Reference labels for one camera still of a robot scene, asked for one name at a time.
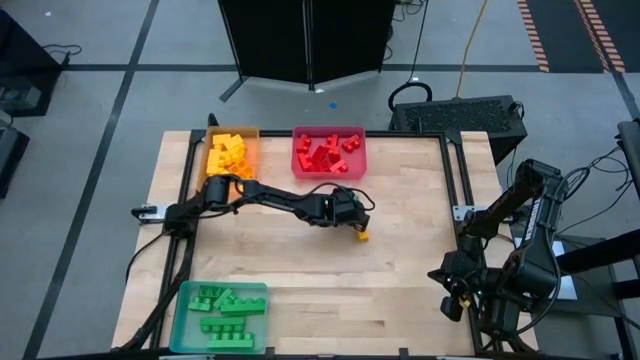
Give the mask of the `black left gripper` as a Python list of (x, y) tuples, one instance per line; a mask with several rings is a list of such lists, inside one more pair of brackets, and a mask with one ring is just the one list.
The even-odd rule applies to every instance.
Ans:
[(349, 226), (362, 232), (368, 230), (371, 217), (356, 192), (353, 188), (335, 188), (331, 193), (330, 215), (335, 226)]

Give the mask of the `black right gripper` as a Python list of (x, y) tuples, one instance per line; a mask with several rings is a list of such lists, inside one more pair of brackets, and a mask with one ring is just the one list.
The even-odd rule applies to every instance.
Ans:
[(486, 264), (482, 250), (455, 250), (444, 255), (440, 269), (428, 272), (429, 278), (443, 283), (447, 299), (470, 300), (483, 296), (481, 279)]

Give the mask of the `long green building block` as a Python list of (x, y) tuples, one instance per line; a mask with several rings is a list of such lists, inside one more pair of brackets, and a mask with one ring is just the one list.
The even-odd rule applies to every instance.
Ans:
[(225, 316), (264, 315), (267, 308), (265, 298), (235, 298), (227, 299), (220, 306), (220, 312)]
[(203, 333), (243, 332), (246, 319), (244, 317), (203, 317), (199, 325)]
[(255, 338), (251, 332), (218, 332), (212, 333), (207, 347), (215, 350), (251, 350)]

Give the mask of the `red translucent plastic bin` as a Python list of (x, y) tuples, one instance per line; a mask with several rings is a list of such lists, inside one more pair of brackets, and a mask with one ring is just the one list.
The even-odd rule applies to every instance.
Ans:
[[(341, 160), (344, 159), (348, 165), (348, 171), (345, 173), (332, 173), (329, 172), (313, 172), (303, 171), (298, 161), (297, 152), (295, 147), (298, 142), (298, 138), (306, 134), (312, 140), (312, 144), (309, 150), (309, 155), (312, 154), (318, 145), (327, 146), (327, 138), (330, 135), (337, 134), (339, 136), (339, 151), (341, 154)], [(355, 150), (353, 153), (347, 153), (342, 149), (342, 142), (352, 135), (359, 135), (361, 137), (361, 147)], [(367, 155), (366, 155), (366, 134), (362, 127), (354, 126), (302, 126), (296, 127), (293, 130), (292, 137), (292, 156), (291, 156), (291, 169), (298, 179), (311, 180), (359, 180), (367, 170)]]

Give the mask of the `white paper sheet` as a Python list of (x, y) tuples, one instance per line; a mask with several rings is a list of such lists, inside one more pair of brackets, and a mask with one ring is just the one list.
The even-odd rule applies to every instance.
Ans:
[[(565, 254), (565, 246), (561, 241), (555, 240), (553, 242), (553, 252), (556, 257)], [(578, 299), (575, 285), (570, 275), (562, 276), (557, 299), (569, 301), (576, 301)]]

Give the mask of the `orange translucent plastic bin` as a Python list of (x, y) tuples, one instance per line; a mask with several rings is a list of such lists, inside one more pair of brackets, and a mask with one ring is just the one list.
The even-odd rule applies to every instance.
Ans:
[(206, 174), (207, 158), (208, 158), (209, 151), (211, 149), (216, 149), (220, 151), (227, 150), (225, 145), (212, 144), (212, 136), (214, 134), (230, 134), (231, 136), (235, 134), (239, 134), (242, 136), (246, 146), (245, 160), (247, 160), (250, 163), (255, 173), (254, 178), (251, 180), (256, 180), (258, 177), (259, 157), (260, 157), (259, 130), (253, 127), (210, 126), (207, 128), (205, 136), (203, 138), (203, 150), (201, 155), (201, 162), (200, 162), (196, 189), (201, 190), (205, 182), (208, 180), (208, 178), (211, 177)]

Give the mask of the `black perforated computer case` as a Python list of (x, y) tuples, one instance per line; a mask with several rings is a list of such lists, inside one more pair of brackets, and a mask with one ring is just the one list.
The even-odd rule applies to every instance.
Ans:
[(485, 132), (498, 165), (528, 135), (521, 102), (509, 95), (404, 103), (395, 106), (390, 130)]

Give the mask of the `grey side table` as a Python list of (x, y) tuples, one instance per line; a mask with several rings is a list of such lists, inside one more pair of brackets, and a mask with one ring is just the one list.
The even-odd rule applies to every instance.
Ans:
[[(594, 237), (560, 235), (565, 253)], [(592, 360), (640, 360), (640, 287), (632, 260), (578, 274), (578, 299), (557, 300), (535, 326), (531, 342), (548, 356)]]

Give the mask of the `black metal beam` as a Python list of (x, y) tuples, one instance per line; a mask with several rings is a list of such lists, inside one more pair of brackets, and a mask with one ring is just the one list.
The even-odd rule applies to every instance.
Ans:
[(632, 260), (636, 268), (635, 283), (640, 287), (640, 229), (613, 238), (594, 238), (594, 243), (580, 243), (578, 248), (557, 258), (564, 273), (578, 274), (588, 270)]

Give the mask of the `teal translucent plastic bin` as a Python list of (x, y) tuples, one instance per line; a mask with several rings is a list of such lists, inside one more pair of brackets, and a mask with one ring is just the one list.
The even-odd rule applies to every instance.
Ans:
[[(214, 307), (211, 312), (191, 311), (188, 309), (188, 303), (194, 296), (198, 296), (198, 289), (201, 285), (230, 288), (234, 291), (236, 298), (265, 298), (268, 306), (267, 311), (264, 315), (249, 316), (225, 316), (220, 312), (220, 309)], [(177, 353), (262, 354), (266, 348), (268, 311), (269, 288), (264, 283), (186, 281), (180, 286), (177, 295), (169, 348)], [(251, 332), (254, 334), (254, 348), (251, 350), (209, 349), (207, 342), (212, 333), (201, 331), (199, 322), (203, 317), (244, 317), (246, 325), (243, 333)]]

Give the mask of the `black striped floor mat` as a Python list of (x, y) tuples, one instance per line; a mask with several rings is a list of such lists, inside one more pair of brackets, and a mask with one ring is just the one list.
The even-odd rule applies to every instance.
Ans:
[(640, 73), (640, 0), (517, 0), (539, 69)]

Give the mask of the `dark equipment case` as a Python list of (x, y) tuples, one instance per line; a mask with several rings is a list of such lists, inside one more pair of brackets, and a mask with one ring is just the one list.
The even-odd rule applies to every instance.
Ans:
[(8, 193), (12, 178), (30, 142), (30, 138), (14, 125), (14, 118), (0, 124), (0, 200)]

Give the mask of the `black furniture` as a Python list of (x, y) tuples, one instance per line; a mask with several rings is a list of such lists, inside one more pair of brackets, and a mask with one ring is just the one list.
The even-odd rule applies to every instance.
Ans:
[(0, 10), (0, 110), (12, 117), (44, 116), (62, 70), (16, 20)]

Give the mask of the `black metal table frame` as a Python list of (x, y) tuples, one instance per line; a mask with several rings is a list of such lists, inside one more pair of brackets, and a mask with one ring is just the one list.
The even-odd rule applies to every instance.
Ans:
[[(147, 202), (178, 200), (190, 135), (164, 133)], [(502, 190), (487, 135), (461, 137), (473, 202), (488, 205)], [(366, 138), (366, 174), (347, 184), (376, 202), (368, 242), (349, 228), (246, 206), (200, 223), (190, 278), (266, 284), (267, 347), (277, 354), (474, 355), (468, 318), (444, 317), (447, 293), (426, 276), (455, 248), (439, 141), (381, 131)], [(294, 177), (291, 135), (260, 141), (260, 181), (300, 193), (319, 183)], [(134, 263), (111, 346), (124, 345), (158, 302), (170, 244), (159, 240)]]

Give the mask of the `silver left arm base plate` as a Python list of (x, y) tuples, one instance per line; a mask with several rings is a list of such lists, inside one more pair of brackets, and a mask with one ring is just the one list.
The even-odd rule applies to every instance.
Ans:
[(143, 204), (131, 210), (131, 215), (141, 224), (158, 224), (165, 221), (167, 204)]

